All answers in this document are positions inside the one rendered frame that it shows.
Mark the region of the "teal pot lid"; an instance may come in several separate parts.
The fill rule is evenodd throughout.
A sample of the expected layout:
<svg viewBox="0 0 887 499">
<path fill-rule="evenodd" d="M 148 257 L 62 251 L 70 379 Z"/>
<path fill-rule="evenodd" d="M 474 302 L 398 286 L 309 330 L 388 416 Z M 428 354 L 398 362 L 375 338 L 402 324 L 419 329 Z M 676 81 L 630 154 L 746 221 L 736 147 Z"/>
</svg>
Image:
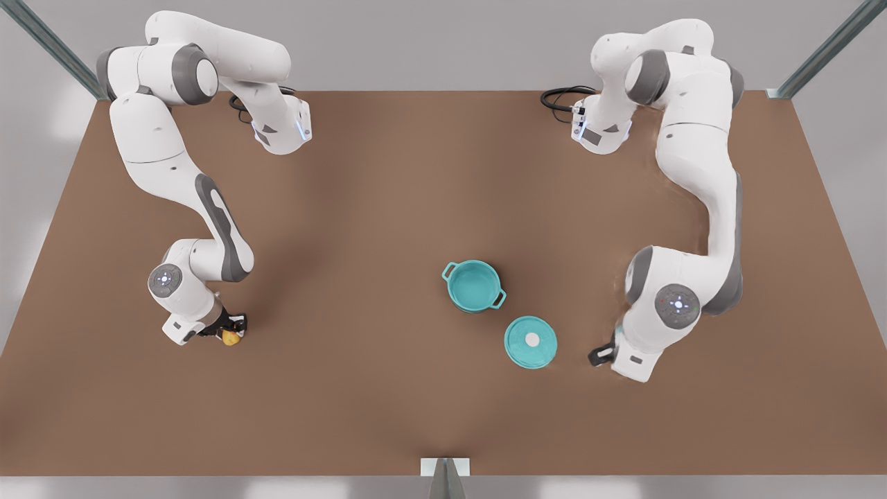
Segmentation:
<svg viewBox="0 0 887 499">
<path fill-rule="evenodd" d="M 556 356 L 558 339 L 554 329 L 541 318 L 523 316 L 514 319 L 504 333 L 504 350 L 524 369 L 542 369 Z"/>
</svg>

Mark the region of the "silver frame post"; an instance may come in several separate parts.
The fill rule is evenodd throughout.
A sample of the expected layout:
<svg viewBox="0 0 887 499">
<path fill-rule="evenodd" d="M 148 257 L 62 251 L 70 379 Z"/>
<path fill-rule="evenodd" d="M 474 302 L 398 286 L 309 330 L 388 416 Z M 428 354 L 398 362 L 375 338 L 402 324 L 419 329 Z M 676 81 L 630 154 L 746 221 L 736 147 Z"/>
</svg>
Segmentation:
<svg viewBox="0 0 887 499">
<path fill-rule="evenodd" d="M 792 99 L 820 73 L 831 60 L 863 32 L 885 10 L 887 0 L 863 0 L 831 35 L 796 69 L 782 85 L 769 88 L 769 99 Z"/>
<path fill-rule="evenodd" d="M 91 67 L 88 67 L 24 0 L 0 0 L 0 8 L 95 99 L 109 100 L 107 92 L 101 87 Z"/>
<path fill-rule="evenodd" d="M 430 499 L 466 499 L 462 477 L 470 475 L 466 457 L 424 457 L 419 460 L 419 474 L 431 477 Z"/>
</svg>

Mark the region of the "teal pot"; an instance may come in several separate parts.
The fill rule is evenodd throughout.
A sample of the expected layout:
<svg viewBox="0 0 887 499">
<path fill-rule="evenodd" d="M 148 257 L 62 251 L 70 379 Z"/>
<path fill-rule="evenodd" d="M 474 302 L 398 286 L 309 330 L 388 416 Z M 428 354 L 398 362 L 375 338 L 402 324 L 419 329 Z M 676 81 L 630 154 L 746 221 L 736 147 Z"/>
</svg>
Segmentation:
<svg viewBox="0 0 887 499">
<path fill-rule="evenodd" d="M 454 306 L 465 313 L 500 309 L 507 298 L 500 275 L 481 260 L 450 262 L 441 273 Z"/>
</svg>

